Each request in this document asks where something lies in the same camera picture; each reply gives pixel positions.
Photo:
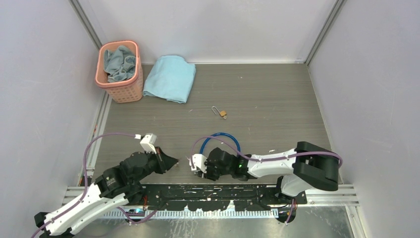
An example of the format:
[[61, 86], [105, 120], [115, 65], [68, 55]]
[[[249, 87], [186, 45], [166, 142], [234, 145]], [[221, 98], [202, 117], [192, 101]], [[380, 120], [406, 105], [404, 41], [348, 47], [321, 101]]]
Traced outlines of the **blue cable bike lock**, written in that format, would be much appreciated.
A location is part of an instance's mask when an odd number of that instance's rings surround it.
[[[241, 151], [241, 146], [239, 144], [239, 141], [231, 134], [226, 133], [226, 132], [217, 132], [211, 135], [212, 137], [218, 137], [218, 136], [224, 136], [227, 138], [230, 138], [236, 145], [236, 150], [237, 151]], [[204, 142], [202, 143], [201, 147], [200, 147], [200, 154], [202, 154], [205, 150], [205, 146], [207, 145], [207, 143], [211, 140], [211, 138], [206, 138], [204, 140]]]

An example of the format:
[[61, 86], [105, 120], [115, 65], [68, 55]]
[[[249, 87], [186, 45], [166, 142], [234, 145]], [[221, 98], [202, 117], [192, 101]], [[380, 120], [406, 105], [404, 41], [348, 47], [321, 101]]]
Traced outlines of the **small brass padlock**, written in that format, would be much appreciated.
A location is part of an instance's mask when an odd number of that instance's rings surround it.
[[215, 115], [219, 115], [222, 119], [227, 119], [227, 112], [226, 111], [220, 111], [216, 106], [212, 106], [211, 110]]

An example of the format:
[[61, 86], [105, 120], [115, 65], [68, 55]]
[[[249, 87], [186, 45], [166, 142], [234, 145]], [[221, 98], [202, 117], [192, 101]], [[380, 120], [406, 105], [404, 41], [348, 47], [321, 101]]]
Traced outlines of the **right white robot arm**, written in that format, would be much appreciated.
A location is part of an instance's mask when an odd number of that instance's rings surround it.
[[268, 155], [245, 155], [239, 150], [233, 155], [217, 147], [208, 156], [194, 154], [189, 160], [193, 172], [213, 181], [224, 175], [240, 181], [278, 175], [275, 197], [283, 204], [310, 188], [336, 191], [342, 164], [338, 154], [306, 141]]

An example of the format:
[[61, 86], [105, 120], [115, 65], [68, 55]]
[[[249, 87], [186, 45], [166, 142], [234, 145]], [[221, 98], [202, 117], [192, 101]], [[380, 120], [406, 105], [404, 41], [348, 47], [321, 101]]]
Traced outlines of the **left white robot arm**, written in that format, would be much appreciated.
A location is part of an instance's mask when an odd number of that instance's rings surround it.
[[71, 238], [99, 216], [123, 205], [140, 204], [145, 189], [140, 181], [152, 173], [164, 174], [178, 159], [162, 152], [135, 152], [107, 169], [69, 203], [50, 213], [35, 215], [35, 238]]

